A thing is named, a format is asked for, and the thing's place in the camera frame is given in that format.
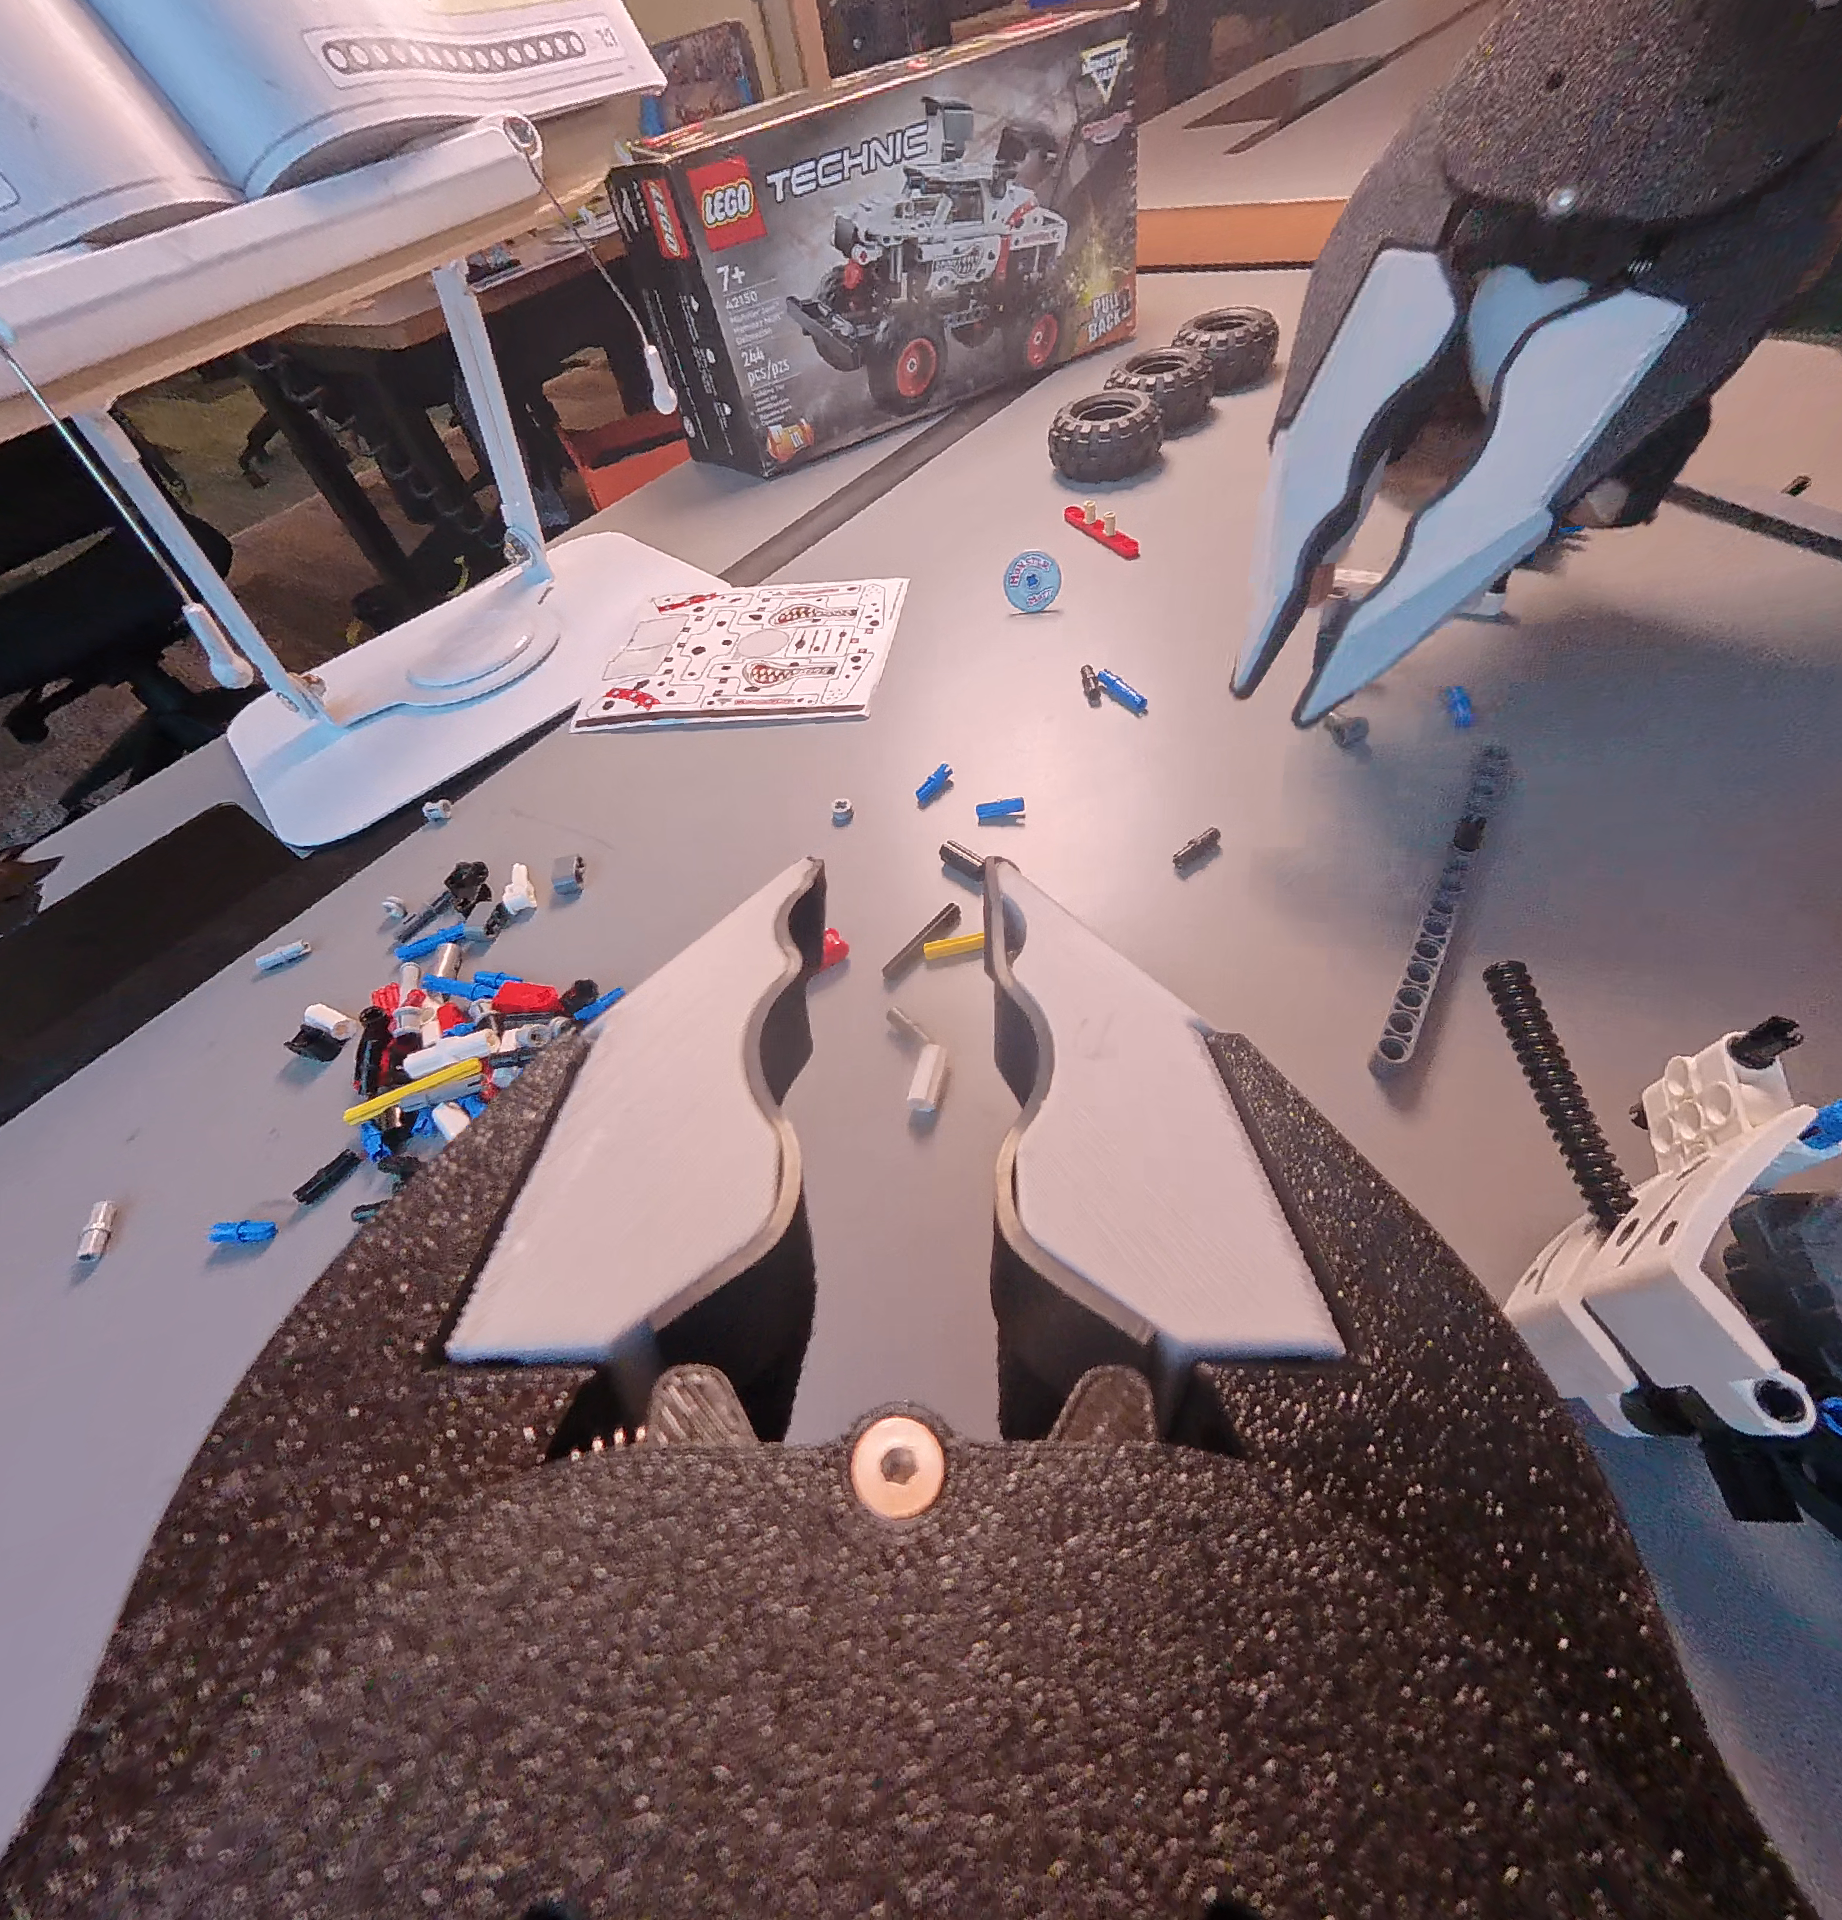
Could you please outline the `black toy truck chassis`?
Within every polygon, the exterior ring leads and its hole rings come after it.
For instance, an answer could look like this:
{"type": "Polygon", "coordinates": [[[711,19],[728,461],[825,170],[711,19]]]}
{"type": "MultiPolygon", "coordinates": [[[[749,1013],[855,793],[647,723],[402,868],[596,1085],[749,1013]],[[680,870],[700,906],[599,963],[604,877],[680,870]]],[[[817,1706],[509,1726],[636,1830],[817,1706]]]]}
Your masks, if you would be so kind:
{"type": "Polygon", "coordinates": [[[1696,1437],[1736,1520],[1810,1516],[1842,1540],[1842,1190],[1782,1188],[1842,1153],[1842,1096],[1792,1096],[1796,1023],[1668,1059],[1632,1110],[1656,1156],[1632,1188],[1526,967],[1483,984],[1587,1207],[1509,1323],[1604,1426],[1696,1437]]]}

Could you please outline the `toy truck set box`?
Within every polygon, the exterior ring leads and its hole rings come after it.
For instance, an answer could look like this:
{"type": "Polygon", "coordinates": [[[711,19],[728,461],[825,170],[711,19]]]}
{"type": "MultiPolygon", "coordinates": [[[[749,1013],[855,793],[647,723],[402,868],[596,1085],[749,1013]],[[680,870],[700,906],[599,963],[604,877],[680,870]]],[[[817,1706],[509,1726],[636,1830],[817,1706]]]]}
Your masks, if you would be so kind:
{"type": "Polygon", "coordinates": [[[641,142],[608,176],[693,458],[773,475],[1132,335],[1137,5],[641,142]]]}

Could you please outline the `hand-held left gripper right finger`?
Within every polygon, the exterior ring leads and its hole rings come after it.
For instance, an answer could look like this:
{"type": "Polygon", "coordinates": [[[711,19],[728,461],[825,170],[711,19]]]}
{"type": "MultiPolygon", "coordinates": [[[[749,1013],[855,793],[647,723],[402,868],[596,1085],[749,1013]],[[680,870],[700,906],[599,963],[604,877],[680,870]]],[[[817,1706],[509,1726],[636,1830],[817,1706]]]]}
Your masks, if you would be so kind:
{"type": "Polygon", "coordinates": [[[995,1062],[1022,1101],[995,1170],[989,1297],[1004,1437],[1126,1365],[1173,1426],[1200,1363],[1331,1363],[1325,1261],[1211,1029],[1017,865],[983,868],[995,1062]]]}

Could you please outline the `long grey holed beam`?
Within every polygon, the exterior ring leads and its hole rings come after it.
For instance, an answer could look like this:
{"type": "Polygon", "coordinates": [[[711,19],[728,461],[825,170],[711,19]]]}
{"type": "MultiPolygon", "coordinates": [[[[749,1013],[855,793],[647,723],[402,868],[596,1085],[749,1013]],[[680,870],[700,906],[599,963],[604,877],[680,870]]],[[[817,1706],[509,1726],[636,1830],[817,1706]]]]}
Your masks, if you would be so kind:
{"type": "Polygon", "coordinates": [[[1483,831],[1509,791],[1514,768],[1507,749],[1483,745],[1475,756],[1444,863],[1413,935],[1413,948],[1389,998],[1387,1016],[1369,1057],[1378,1079],[1398,1076],[1411,1061],[1428,1020],[1438,974],[1447,959],[1460,905],[1478,861],[1483,831]]]}

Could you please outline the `black office chair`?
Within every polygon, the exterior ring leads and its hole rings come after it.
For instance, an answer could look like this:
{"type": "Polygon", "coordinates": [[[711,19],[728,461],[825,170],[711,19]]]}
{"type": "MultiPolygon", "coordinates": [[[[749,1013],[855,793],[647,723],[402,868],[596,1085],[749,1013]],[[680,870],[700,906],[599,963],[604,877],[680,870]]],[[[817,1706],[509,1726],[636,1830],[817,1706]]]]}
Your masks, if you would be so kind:
{"type": "Polygon", "coordinates": [[[179,592],[53,431],[0,444],[0,576],[85,535],[93,544],[73,559],[0,592],[0,698],[18,698],[4,727],[35,745],[55,708],[129,684],[176,745],[198,745],[244,695],[163,673],[188,636],[179,592]]]}

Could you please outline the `white book stand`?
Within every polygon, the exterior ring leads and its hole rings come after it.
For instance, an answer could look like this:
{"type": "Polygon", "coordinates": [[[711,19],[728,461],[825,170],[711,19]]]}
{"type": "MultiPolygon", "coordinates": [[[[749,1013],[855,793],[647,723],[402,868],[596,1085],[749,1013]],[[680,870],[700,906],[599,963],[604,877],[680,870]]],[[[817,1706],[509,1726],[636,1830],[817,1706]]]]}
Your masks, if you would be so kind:
{"type": "Polygon", "coordinates": [[[587,198],[604,156],[570,121],[481,120],[413,151],[95,253],[0,267],[0,441],[48,417],[171,583],[229,688],[268,688],[229,745],[274,833],[344,840],[556,720],[649,600],[711,574],[612,532],[544,537],[465,258],[587,198]],[[314,675],[285,668],[111,417],[195,359],[430,269],[493,471],[506,563],[314,675]]]}

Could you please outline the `black rubber tyre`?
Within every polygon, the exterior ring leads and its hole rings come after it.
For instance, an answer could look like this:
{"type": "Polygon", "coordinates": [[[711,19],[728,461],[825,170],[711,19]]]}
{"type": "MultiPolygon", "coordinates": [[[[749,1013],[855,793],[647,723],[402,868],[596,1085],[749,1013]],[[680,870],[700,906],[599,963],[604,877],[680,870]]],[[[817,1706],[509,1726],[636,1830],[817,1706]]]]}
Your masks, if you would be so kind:
{"type": "Polygon", "coordinates": [[[1173,436],[1203,417],[1215,383],[1216,369],[1205,351],[1166,345],[1129,356],[1102,385],[1107,393],[1145,397],[1162,423],[1162,434],[1173,436]]]}
{"type": "Polygon", "coordinates": [[[1131,388],[1104,388],[1055,409],[1050,462],[1077,486],[1111,484],[1150,466],[1165,441],[1159,404],[1131,388]]]}
{"type": "Polygon", "coordinates": [[[1233,395],[1270,376],[1281,348],[1281,325],[1257,304],[1215,307],[1177,325],[1173,345],[1208,363],[1215,395],[1233,395]]]}

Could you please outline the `sticker sheet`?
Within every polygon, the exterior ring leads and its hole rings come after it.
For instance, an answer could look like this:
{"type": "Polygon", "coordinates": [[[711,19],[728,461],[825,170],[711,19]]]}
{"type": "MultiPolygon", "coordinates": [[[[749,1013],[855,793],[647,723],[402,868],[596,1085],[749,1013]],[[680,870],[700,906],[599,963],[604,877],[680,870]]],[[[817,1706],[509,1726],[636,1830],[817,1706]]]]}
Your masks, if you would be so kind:
{"type": "Polygon", "coordinates": [[[862,715],[906,593],[874,579],[656,595],[572,733],[862,715]]]}

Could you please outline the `grey table with wooden edge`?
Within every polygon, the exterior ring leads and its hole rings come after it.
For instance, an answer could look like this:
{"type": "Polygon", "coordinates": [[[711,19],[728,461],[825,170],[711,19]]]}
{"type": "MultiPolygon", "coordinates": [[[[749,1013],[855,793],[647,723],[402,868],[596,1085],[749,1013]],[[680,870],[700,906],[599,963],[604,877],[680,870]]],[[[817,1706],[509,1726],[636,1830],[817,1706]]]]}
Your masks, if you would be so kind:
{"type": "Polygon", "coordinates": [[[1313,263],[1358,183],[1497,10],[1373,5],[1145,120],[1140,267],[1313,263]]]}

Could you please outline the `grey desk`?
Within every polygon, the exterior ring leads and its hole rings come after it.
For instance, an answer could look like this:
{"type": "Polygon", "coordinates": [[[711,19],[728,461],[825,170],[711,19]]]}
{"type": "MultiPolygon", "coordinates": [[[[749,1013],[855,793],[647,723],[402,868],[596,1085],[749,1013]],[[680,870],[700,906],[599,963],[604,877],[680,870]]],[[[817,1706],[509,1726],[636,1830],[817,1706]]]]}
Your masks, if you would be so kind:
{"type": "Polygon", "coordinates": [[[678,466],[602,524],[728,583],[903,576],[868,718],[539,738],[365,836],[291,858],[283,903],[224,933],[198,982],[0,1125],[0,1849],[75,1722],[150,1529],[219,1406],[348,1242],[367,1173],[296,1212],[344,1106],[285,1053],[310,1001],[386,973],[388,896],[423,903],[454,861],[538,877],[579,855],[578,899],[496,944],[507,969],[632,987],[800,855],[826,865],[853,957],[810,991],[812,1065],[785,1113],[807,1166],[815,1320],[793,1435],[838,1435],[888,1399],[970,1437],[998,1429],[986,1297],[994,1162],[1015,1104],[974,959],[884,963],[948,899],[979,897],[936,847],[1015,859],[1069,912],[1224,1030],[1254,1042],[1423,1212],[1509,1288],[1579,1207],[1480,973],[1529,963],[1623,1162],[1627,1106],[1661,1061],[1787,1013],[1806,1096],[1842,1094],[1842,563],[1663,507],[1520,574],[1499,622],[1457,620],[1353,712],[1371,739],[1297,733],[1299,633],[1236,701],[1226,678],[1272,393],[1226,397],[1117,490],[1137,561],[1061,523],[1054,409],[1109,356],[777,481],[678,466]],[[1012,612],[1004,565],[1050,552],[1059,592],[1012,612]],[[1148,696],[1091,708],[1077,666],[1148,696]],[[1457,730],[1442,688],[1466,688],[1457,730]],[[1413,1061],[1369,1057],[1483,745],[1514,778],[1470,870],[1413,1061]],[[916,807],[938,765],[948,791],[916,807]],[[850,825],[830,823],[850,798],[850,825]],[[1025,798],[1015,825],[981,802],[1025,798]],[[1171,855],[1203,826],[1221,848],[1171,855]],[[312,952],[260,974],[291,940],[312,952]],[[909,1117],[919,1050],[948,1050],[909,1117]],[[75,1261],[99,1200],[103,1260],[75,1261]],[[212,1244],[213,1222],[277,1223],[212,1244]]]}

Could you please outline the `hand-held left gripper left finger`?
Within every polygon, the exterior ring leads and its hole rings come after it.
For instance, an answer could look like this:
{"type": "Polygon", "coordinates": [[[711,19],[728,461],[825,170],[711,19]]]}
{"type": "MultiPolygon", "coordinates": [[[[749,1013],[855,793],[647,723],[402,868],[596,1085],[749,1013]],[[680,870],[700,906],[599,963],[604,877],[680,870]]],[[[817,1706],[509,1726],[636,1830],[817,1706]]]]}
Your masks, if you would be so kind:
{"type": "Polygon", "coordinates": [[[785,1435],[815,1303],[784,1096],[825,930],[802,858],[602,1020],[447,1336],[454,1363],[597,1363],[632,1420],[657,1372],[719,1369],[785,1435]]]}

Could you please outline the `open instruction booklet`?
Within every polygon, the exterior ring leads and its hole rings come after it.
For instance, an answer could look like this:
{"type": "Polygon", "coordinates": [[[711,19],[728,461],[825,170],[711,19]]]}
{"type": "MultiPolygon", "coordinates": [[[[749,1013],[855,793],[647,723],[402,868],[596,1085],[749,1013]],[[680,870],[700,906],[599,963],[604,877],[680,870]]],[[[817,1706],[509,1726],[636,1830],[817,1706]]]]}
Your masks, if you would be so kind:
{"type": "Polygon", "coordinates": [[[612,1],[0,1],[0,262],[664,84],[612,1]]]}

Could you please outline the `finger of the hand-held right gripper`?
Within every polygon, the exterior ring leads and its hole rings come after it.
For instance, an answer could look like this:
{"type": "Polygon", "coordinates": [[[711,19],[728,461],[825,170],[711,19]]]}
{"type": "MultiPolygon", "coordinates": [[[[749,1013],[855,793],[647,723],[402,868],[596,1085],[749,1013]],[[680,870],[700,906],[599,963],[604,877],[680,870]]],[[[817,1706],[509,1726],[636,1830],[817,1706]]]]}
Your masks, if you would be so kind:
{"type": "Polygon", "coordinates": [[[1382,584],[1347,616],[1301,693],[1301,727],[1403,660],[1543,537],[1568,475],[1681,321],[1670,300],[1617,291],[1532,325],[1494,380],[1483,446],[1417,513],[1382,584]]]}
{"type": "Polygon", "coordinates": [[[1291,423],[1272,436],[1236,695],[1258,685],[1294,633],[1322,554],[1353,535],[1394,409],[1450,342],[1457,314],[1436,253],[1377,253],[1291,423]]]}

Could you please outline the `pile of assorted small bricks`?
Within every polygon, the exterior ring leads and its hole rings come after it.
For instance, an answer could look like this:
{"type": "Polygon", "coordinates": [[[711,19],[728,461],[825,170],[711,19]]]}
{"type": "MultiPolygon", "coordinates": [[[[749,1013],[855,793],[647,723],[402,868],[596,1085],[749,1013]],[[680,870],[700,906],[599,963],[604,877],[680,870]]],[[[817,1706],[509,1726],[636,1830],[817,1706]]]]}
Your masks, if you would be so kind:
{"type": "Polygon", "coordinates": [[[465,858],[430,899],[381,903],[388,979],[348,1004],[309,1003],[285,1040],[301,1079],[325,1079],[344,1104],[341,1146],[288,1194],[297,1211],[359,1173],[400,1191],[538,1057],[623,1001],[587,974],[516,973],[495,952],[541,905],[578,899],[585,877],[579,855],[560,855],[546,877],[522,859],[496,870],[465,858]]]}

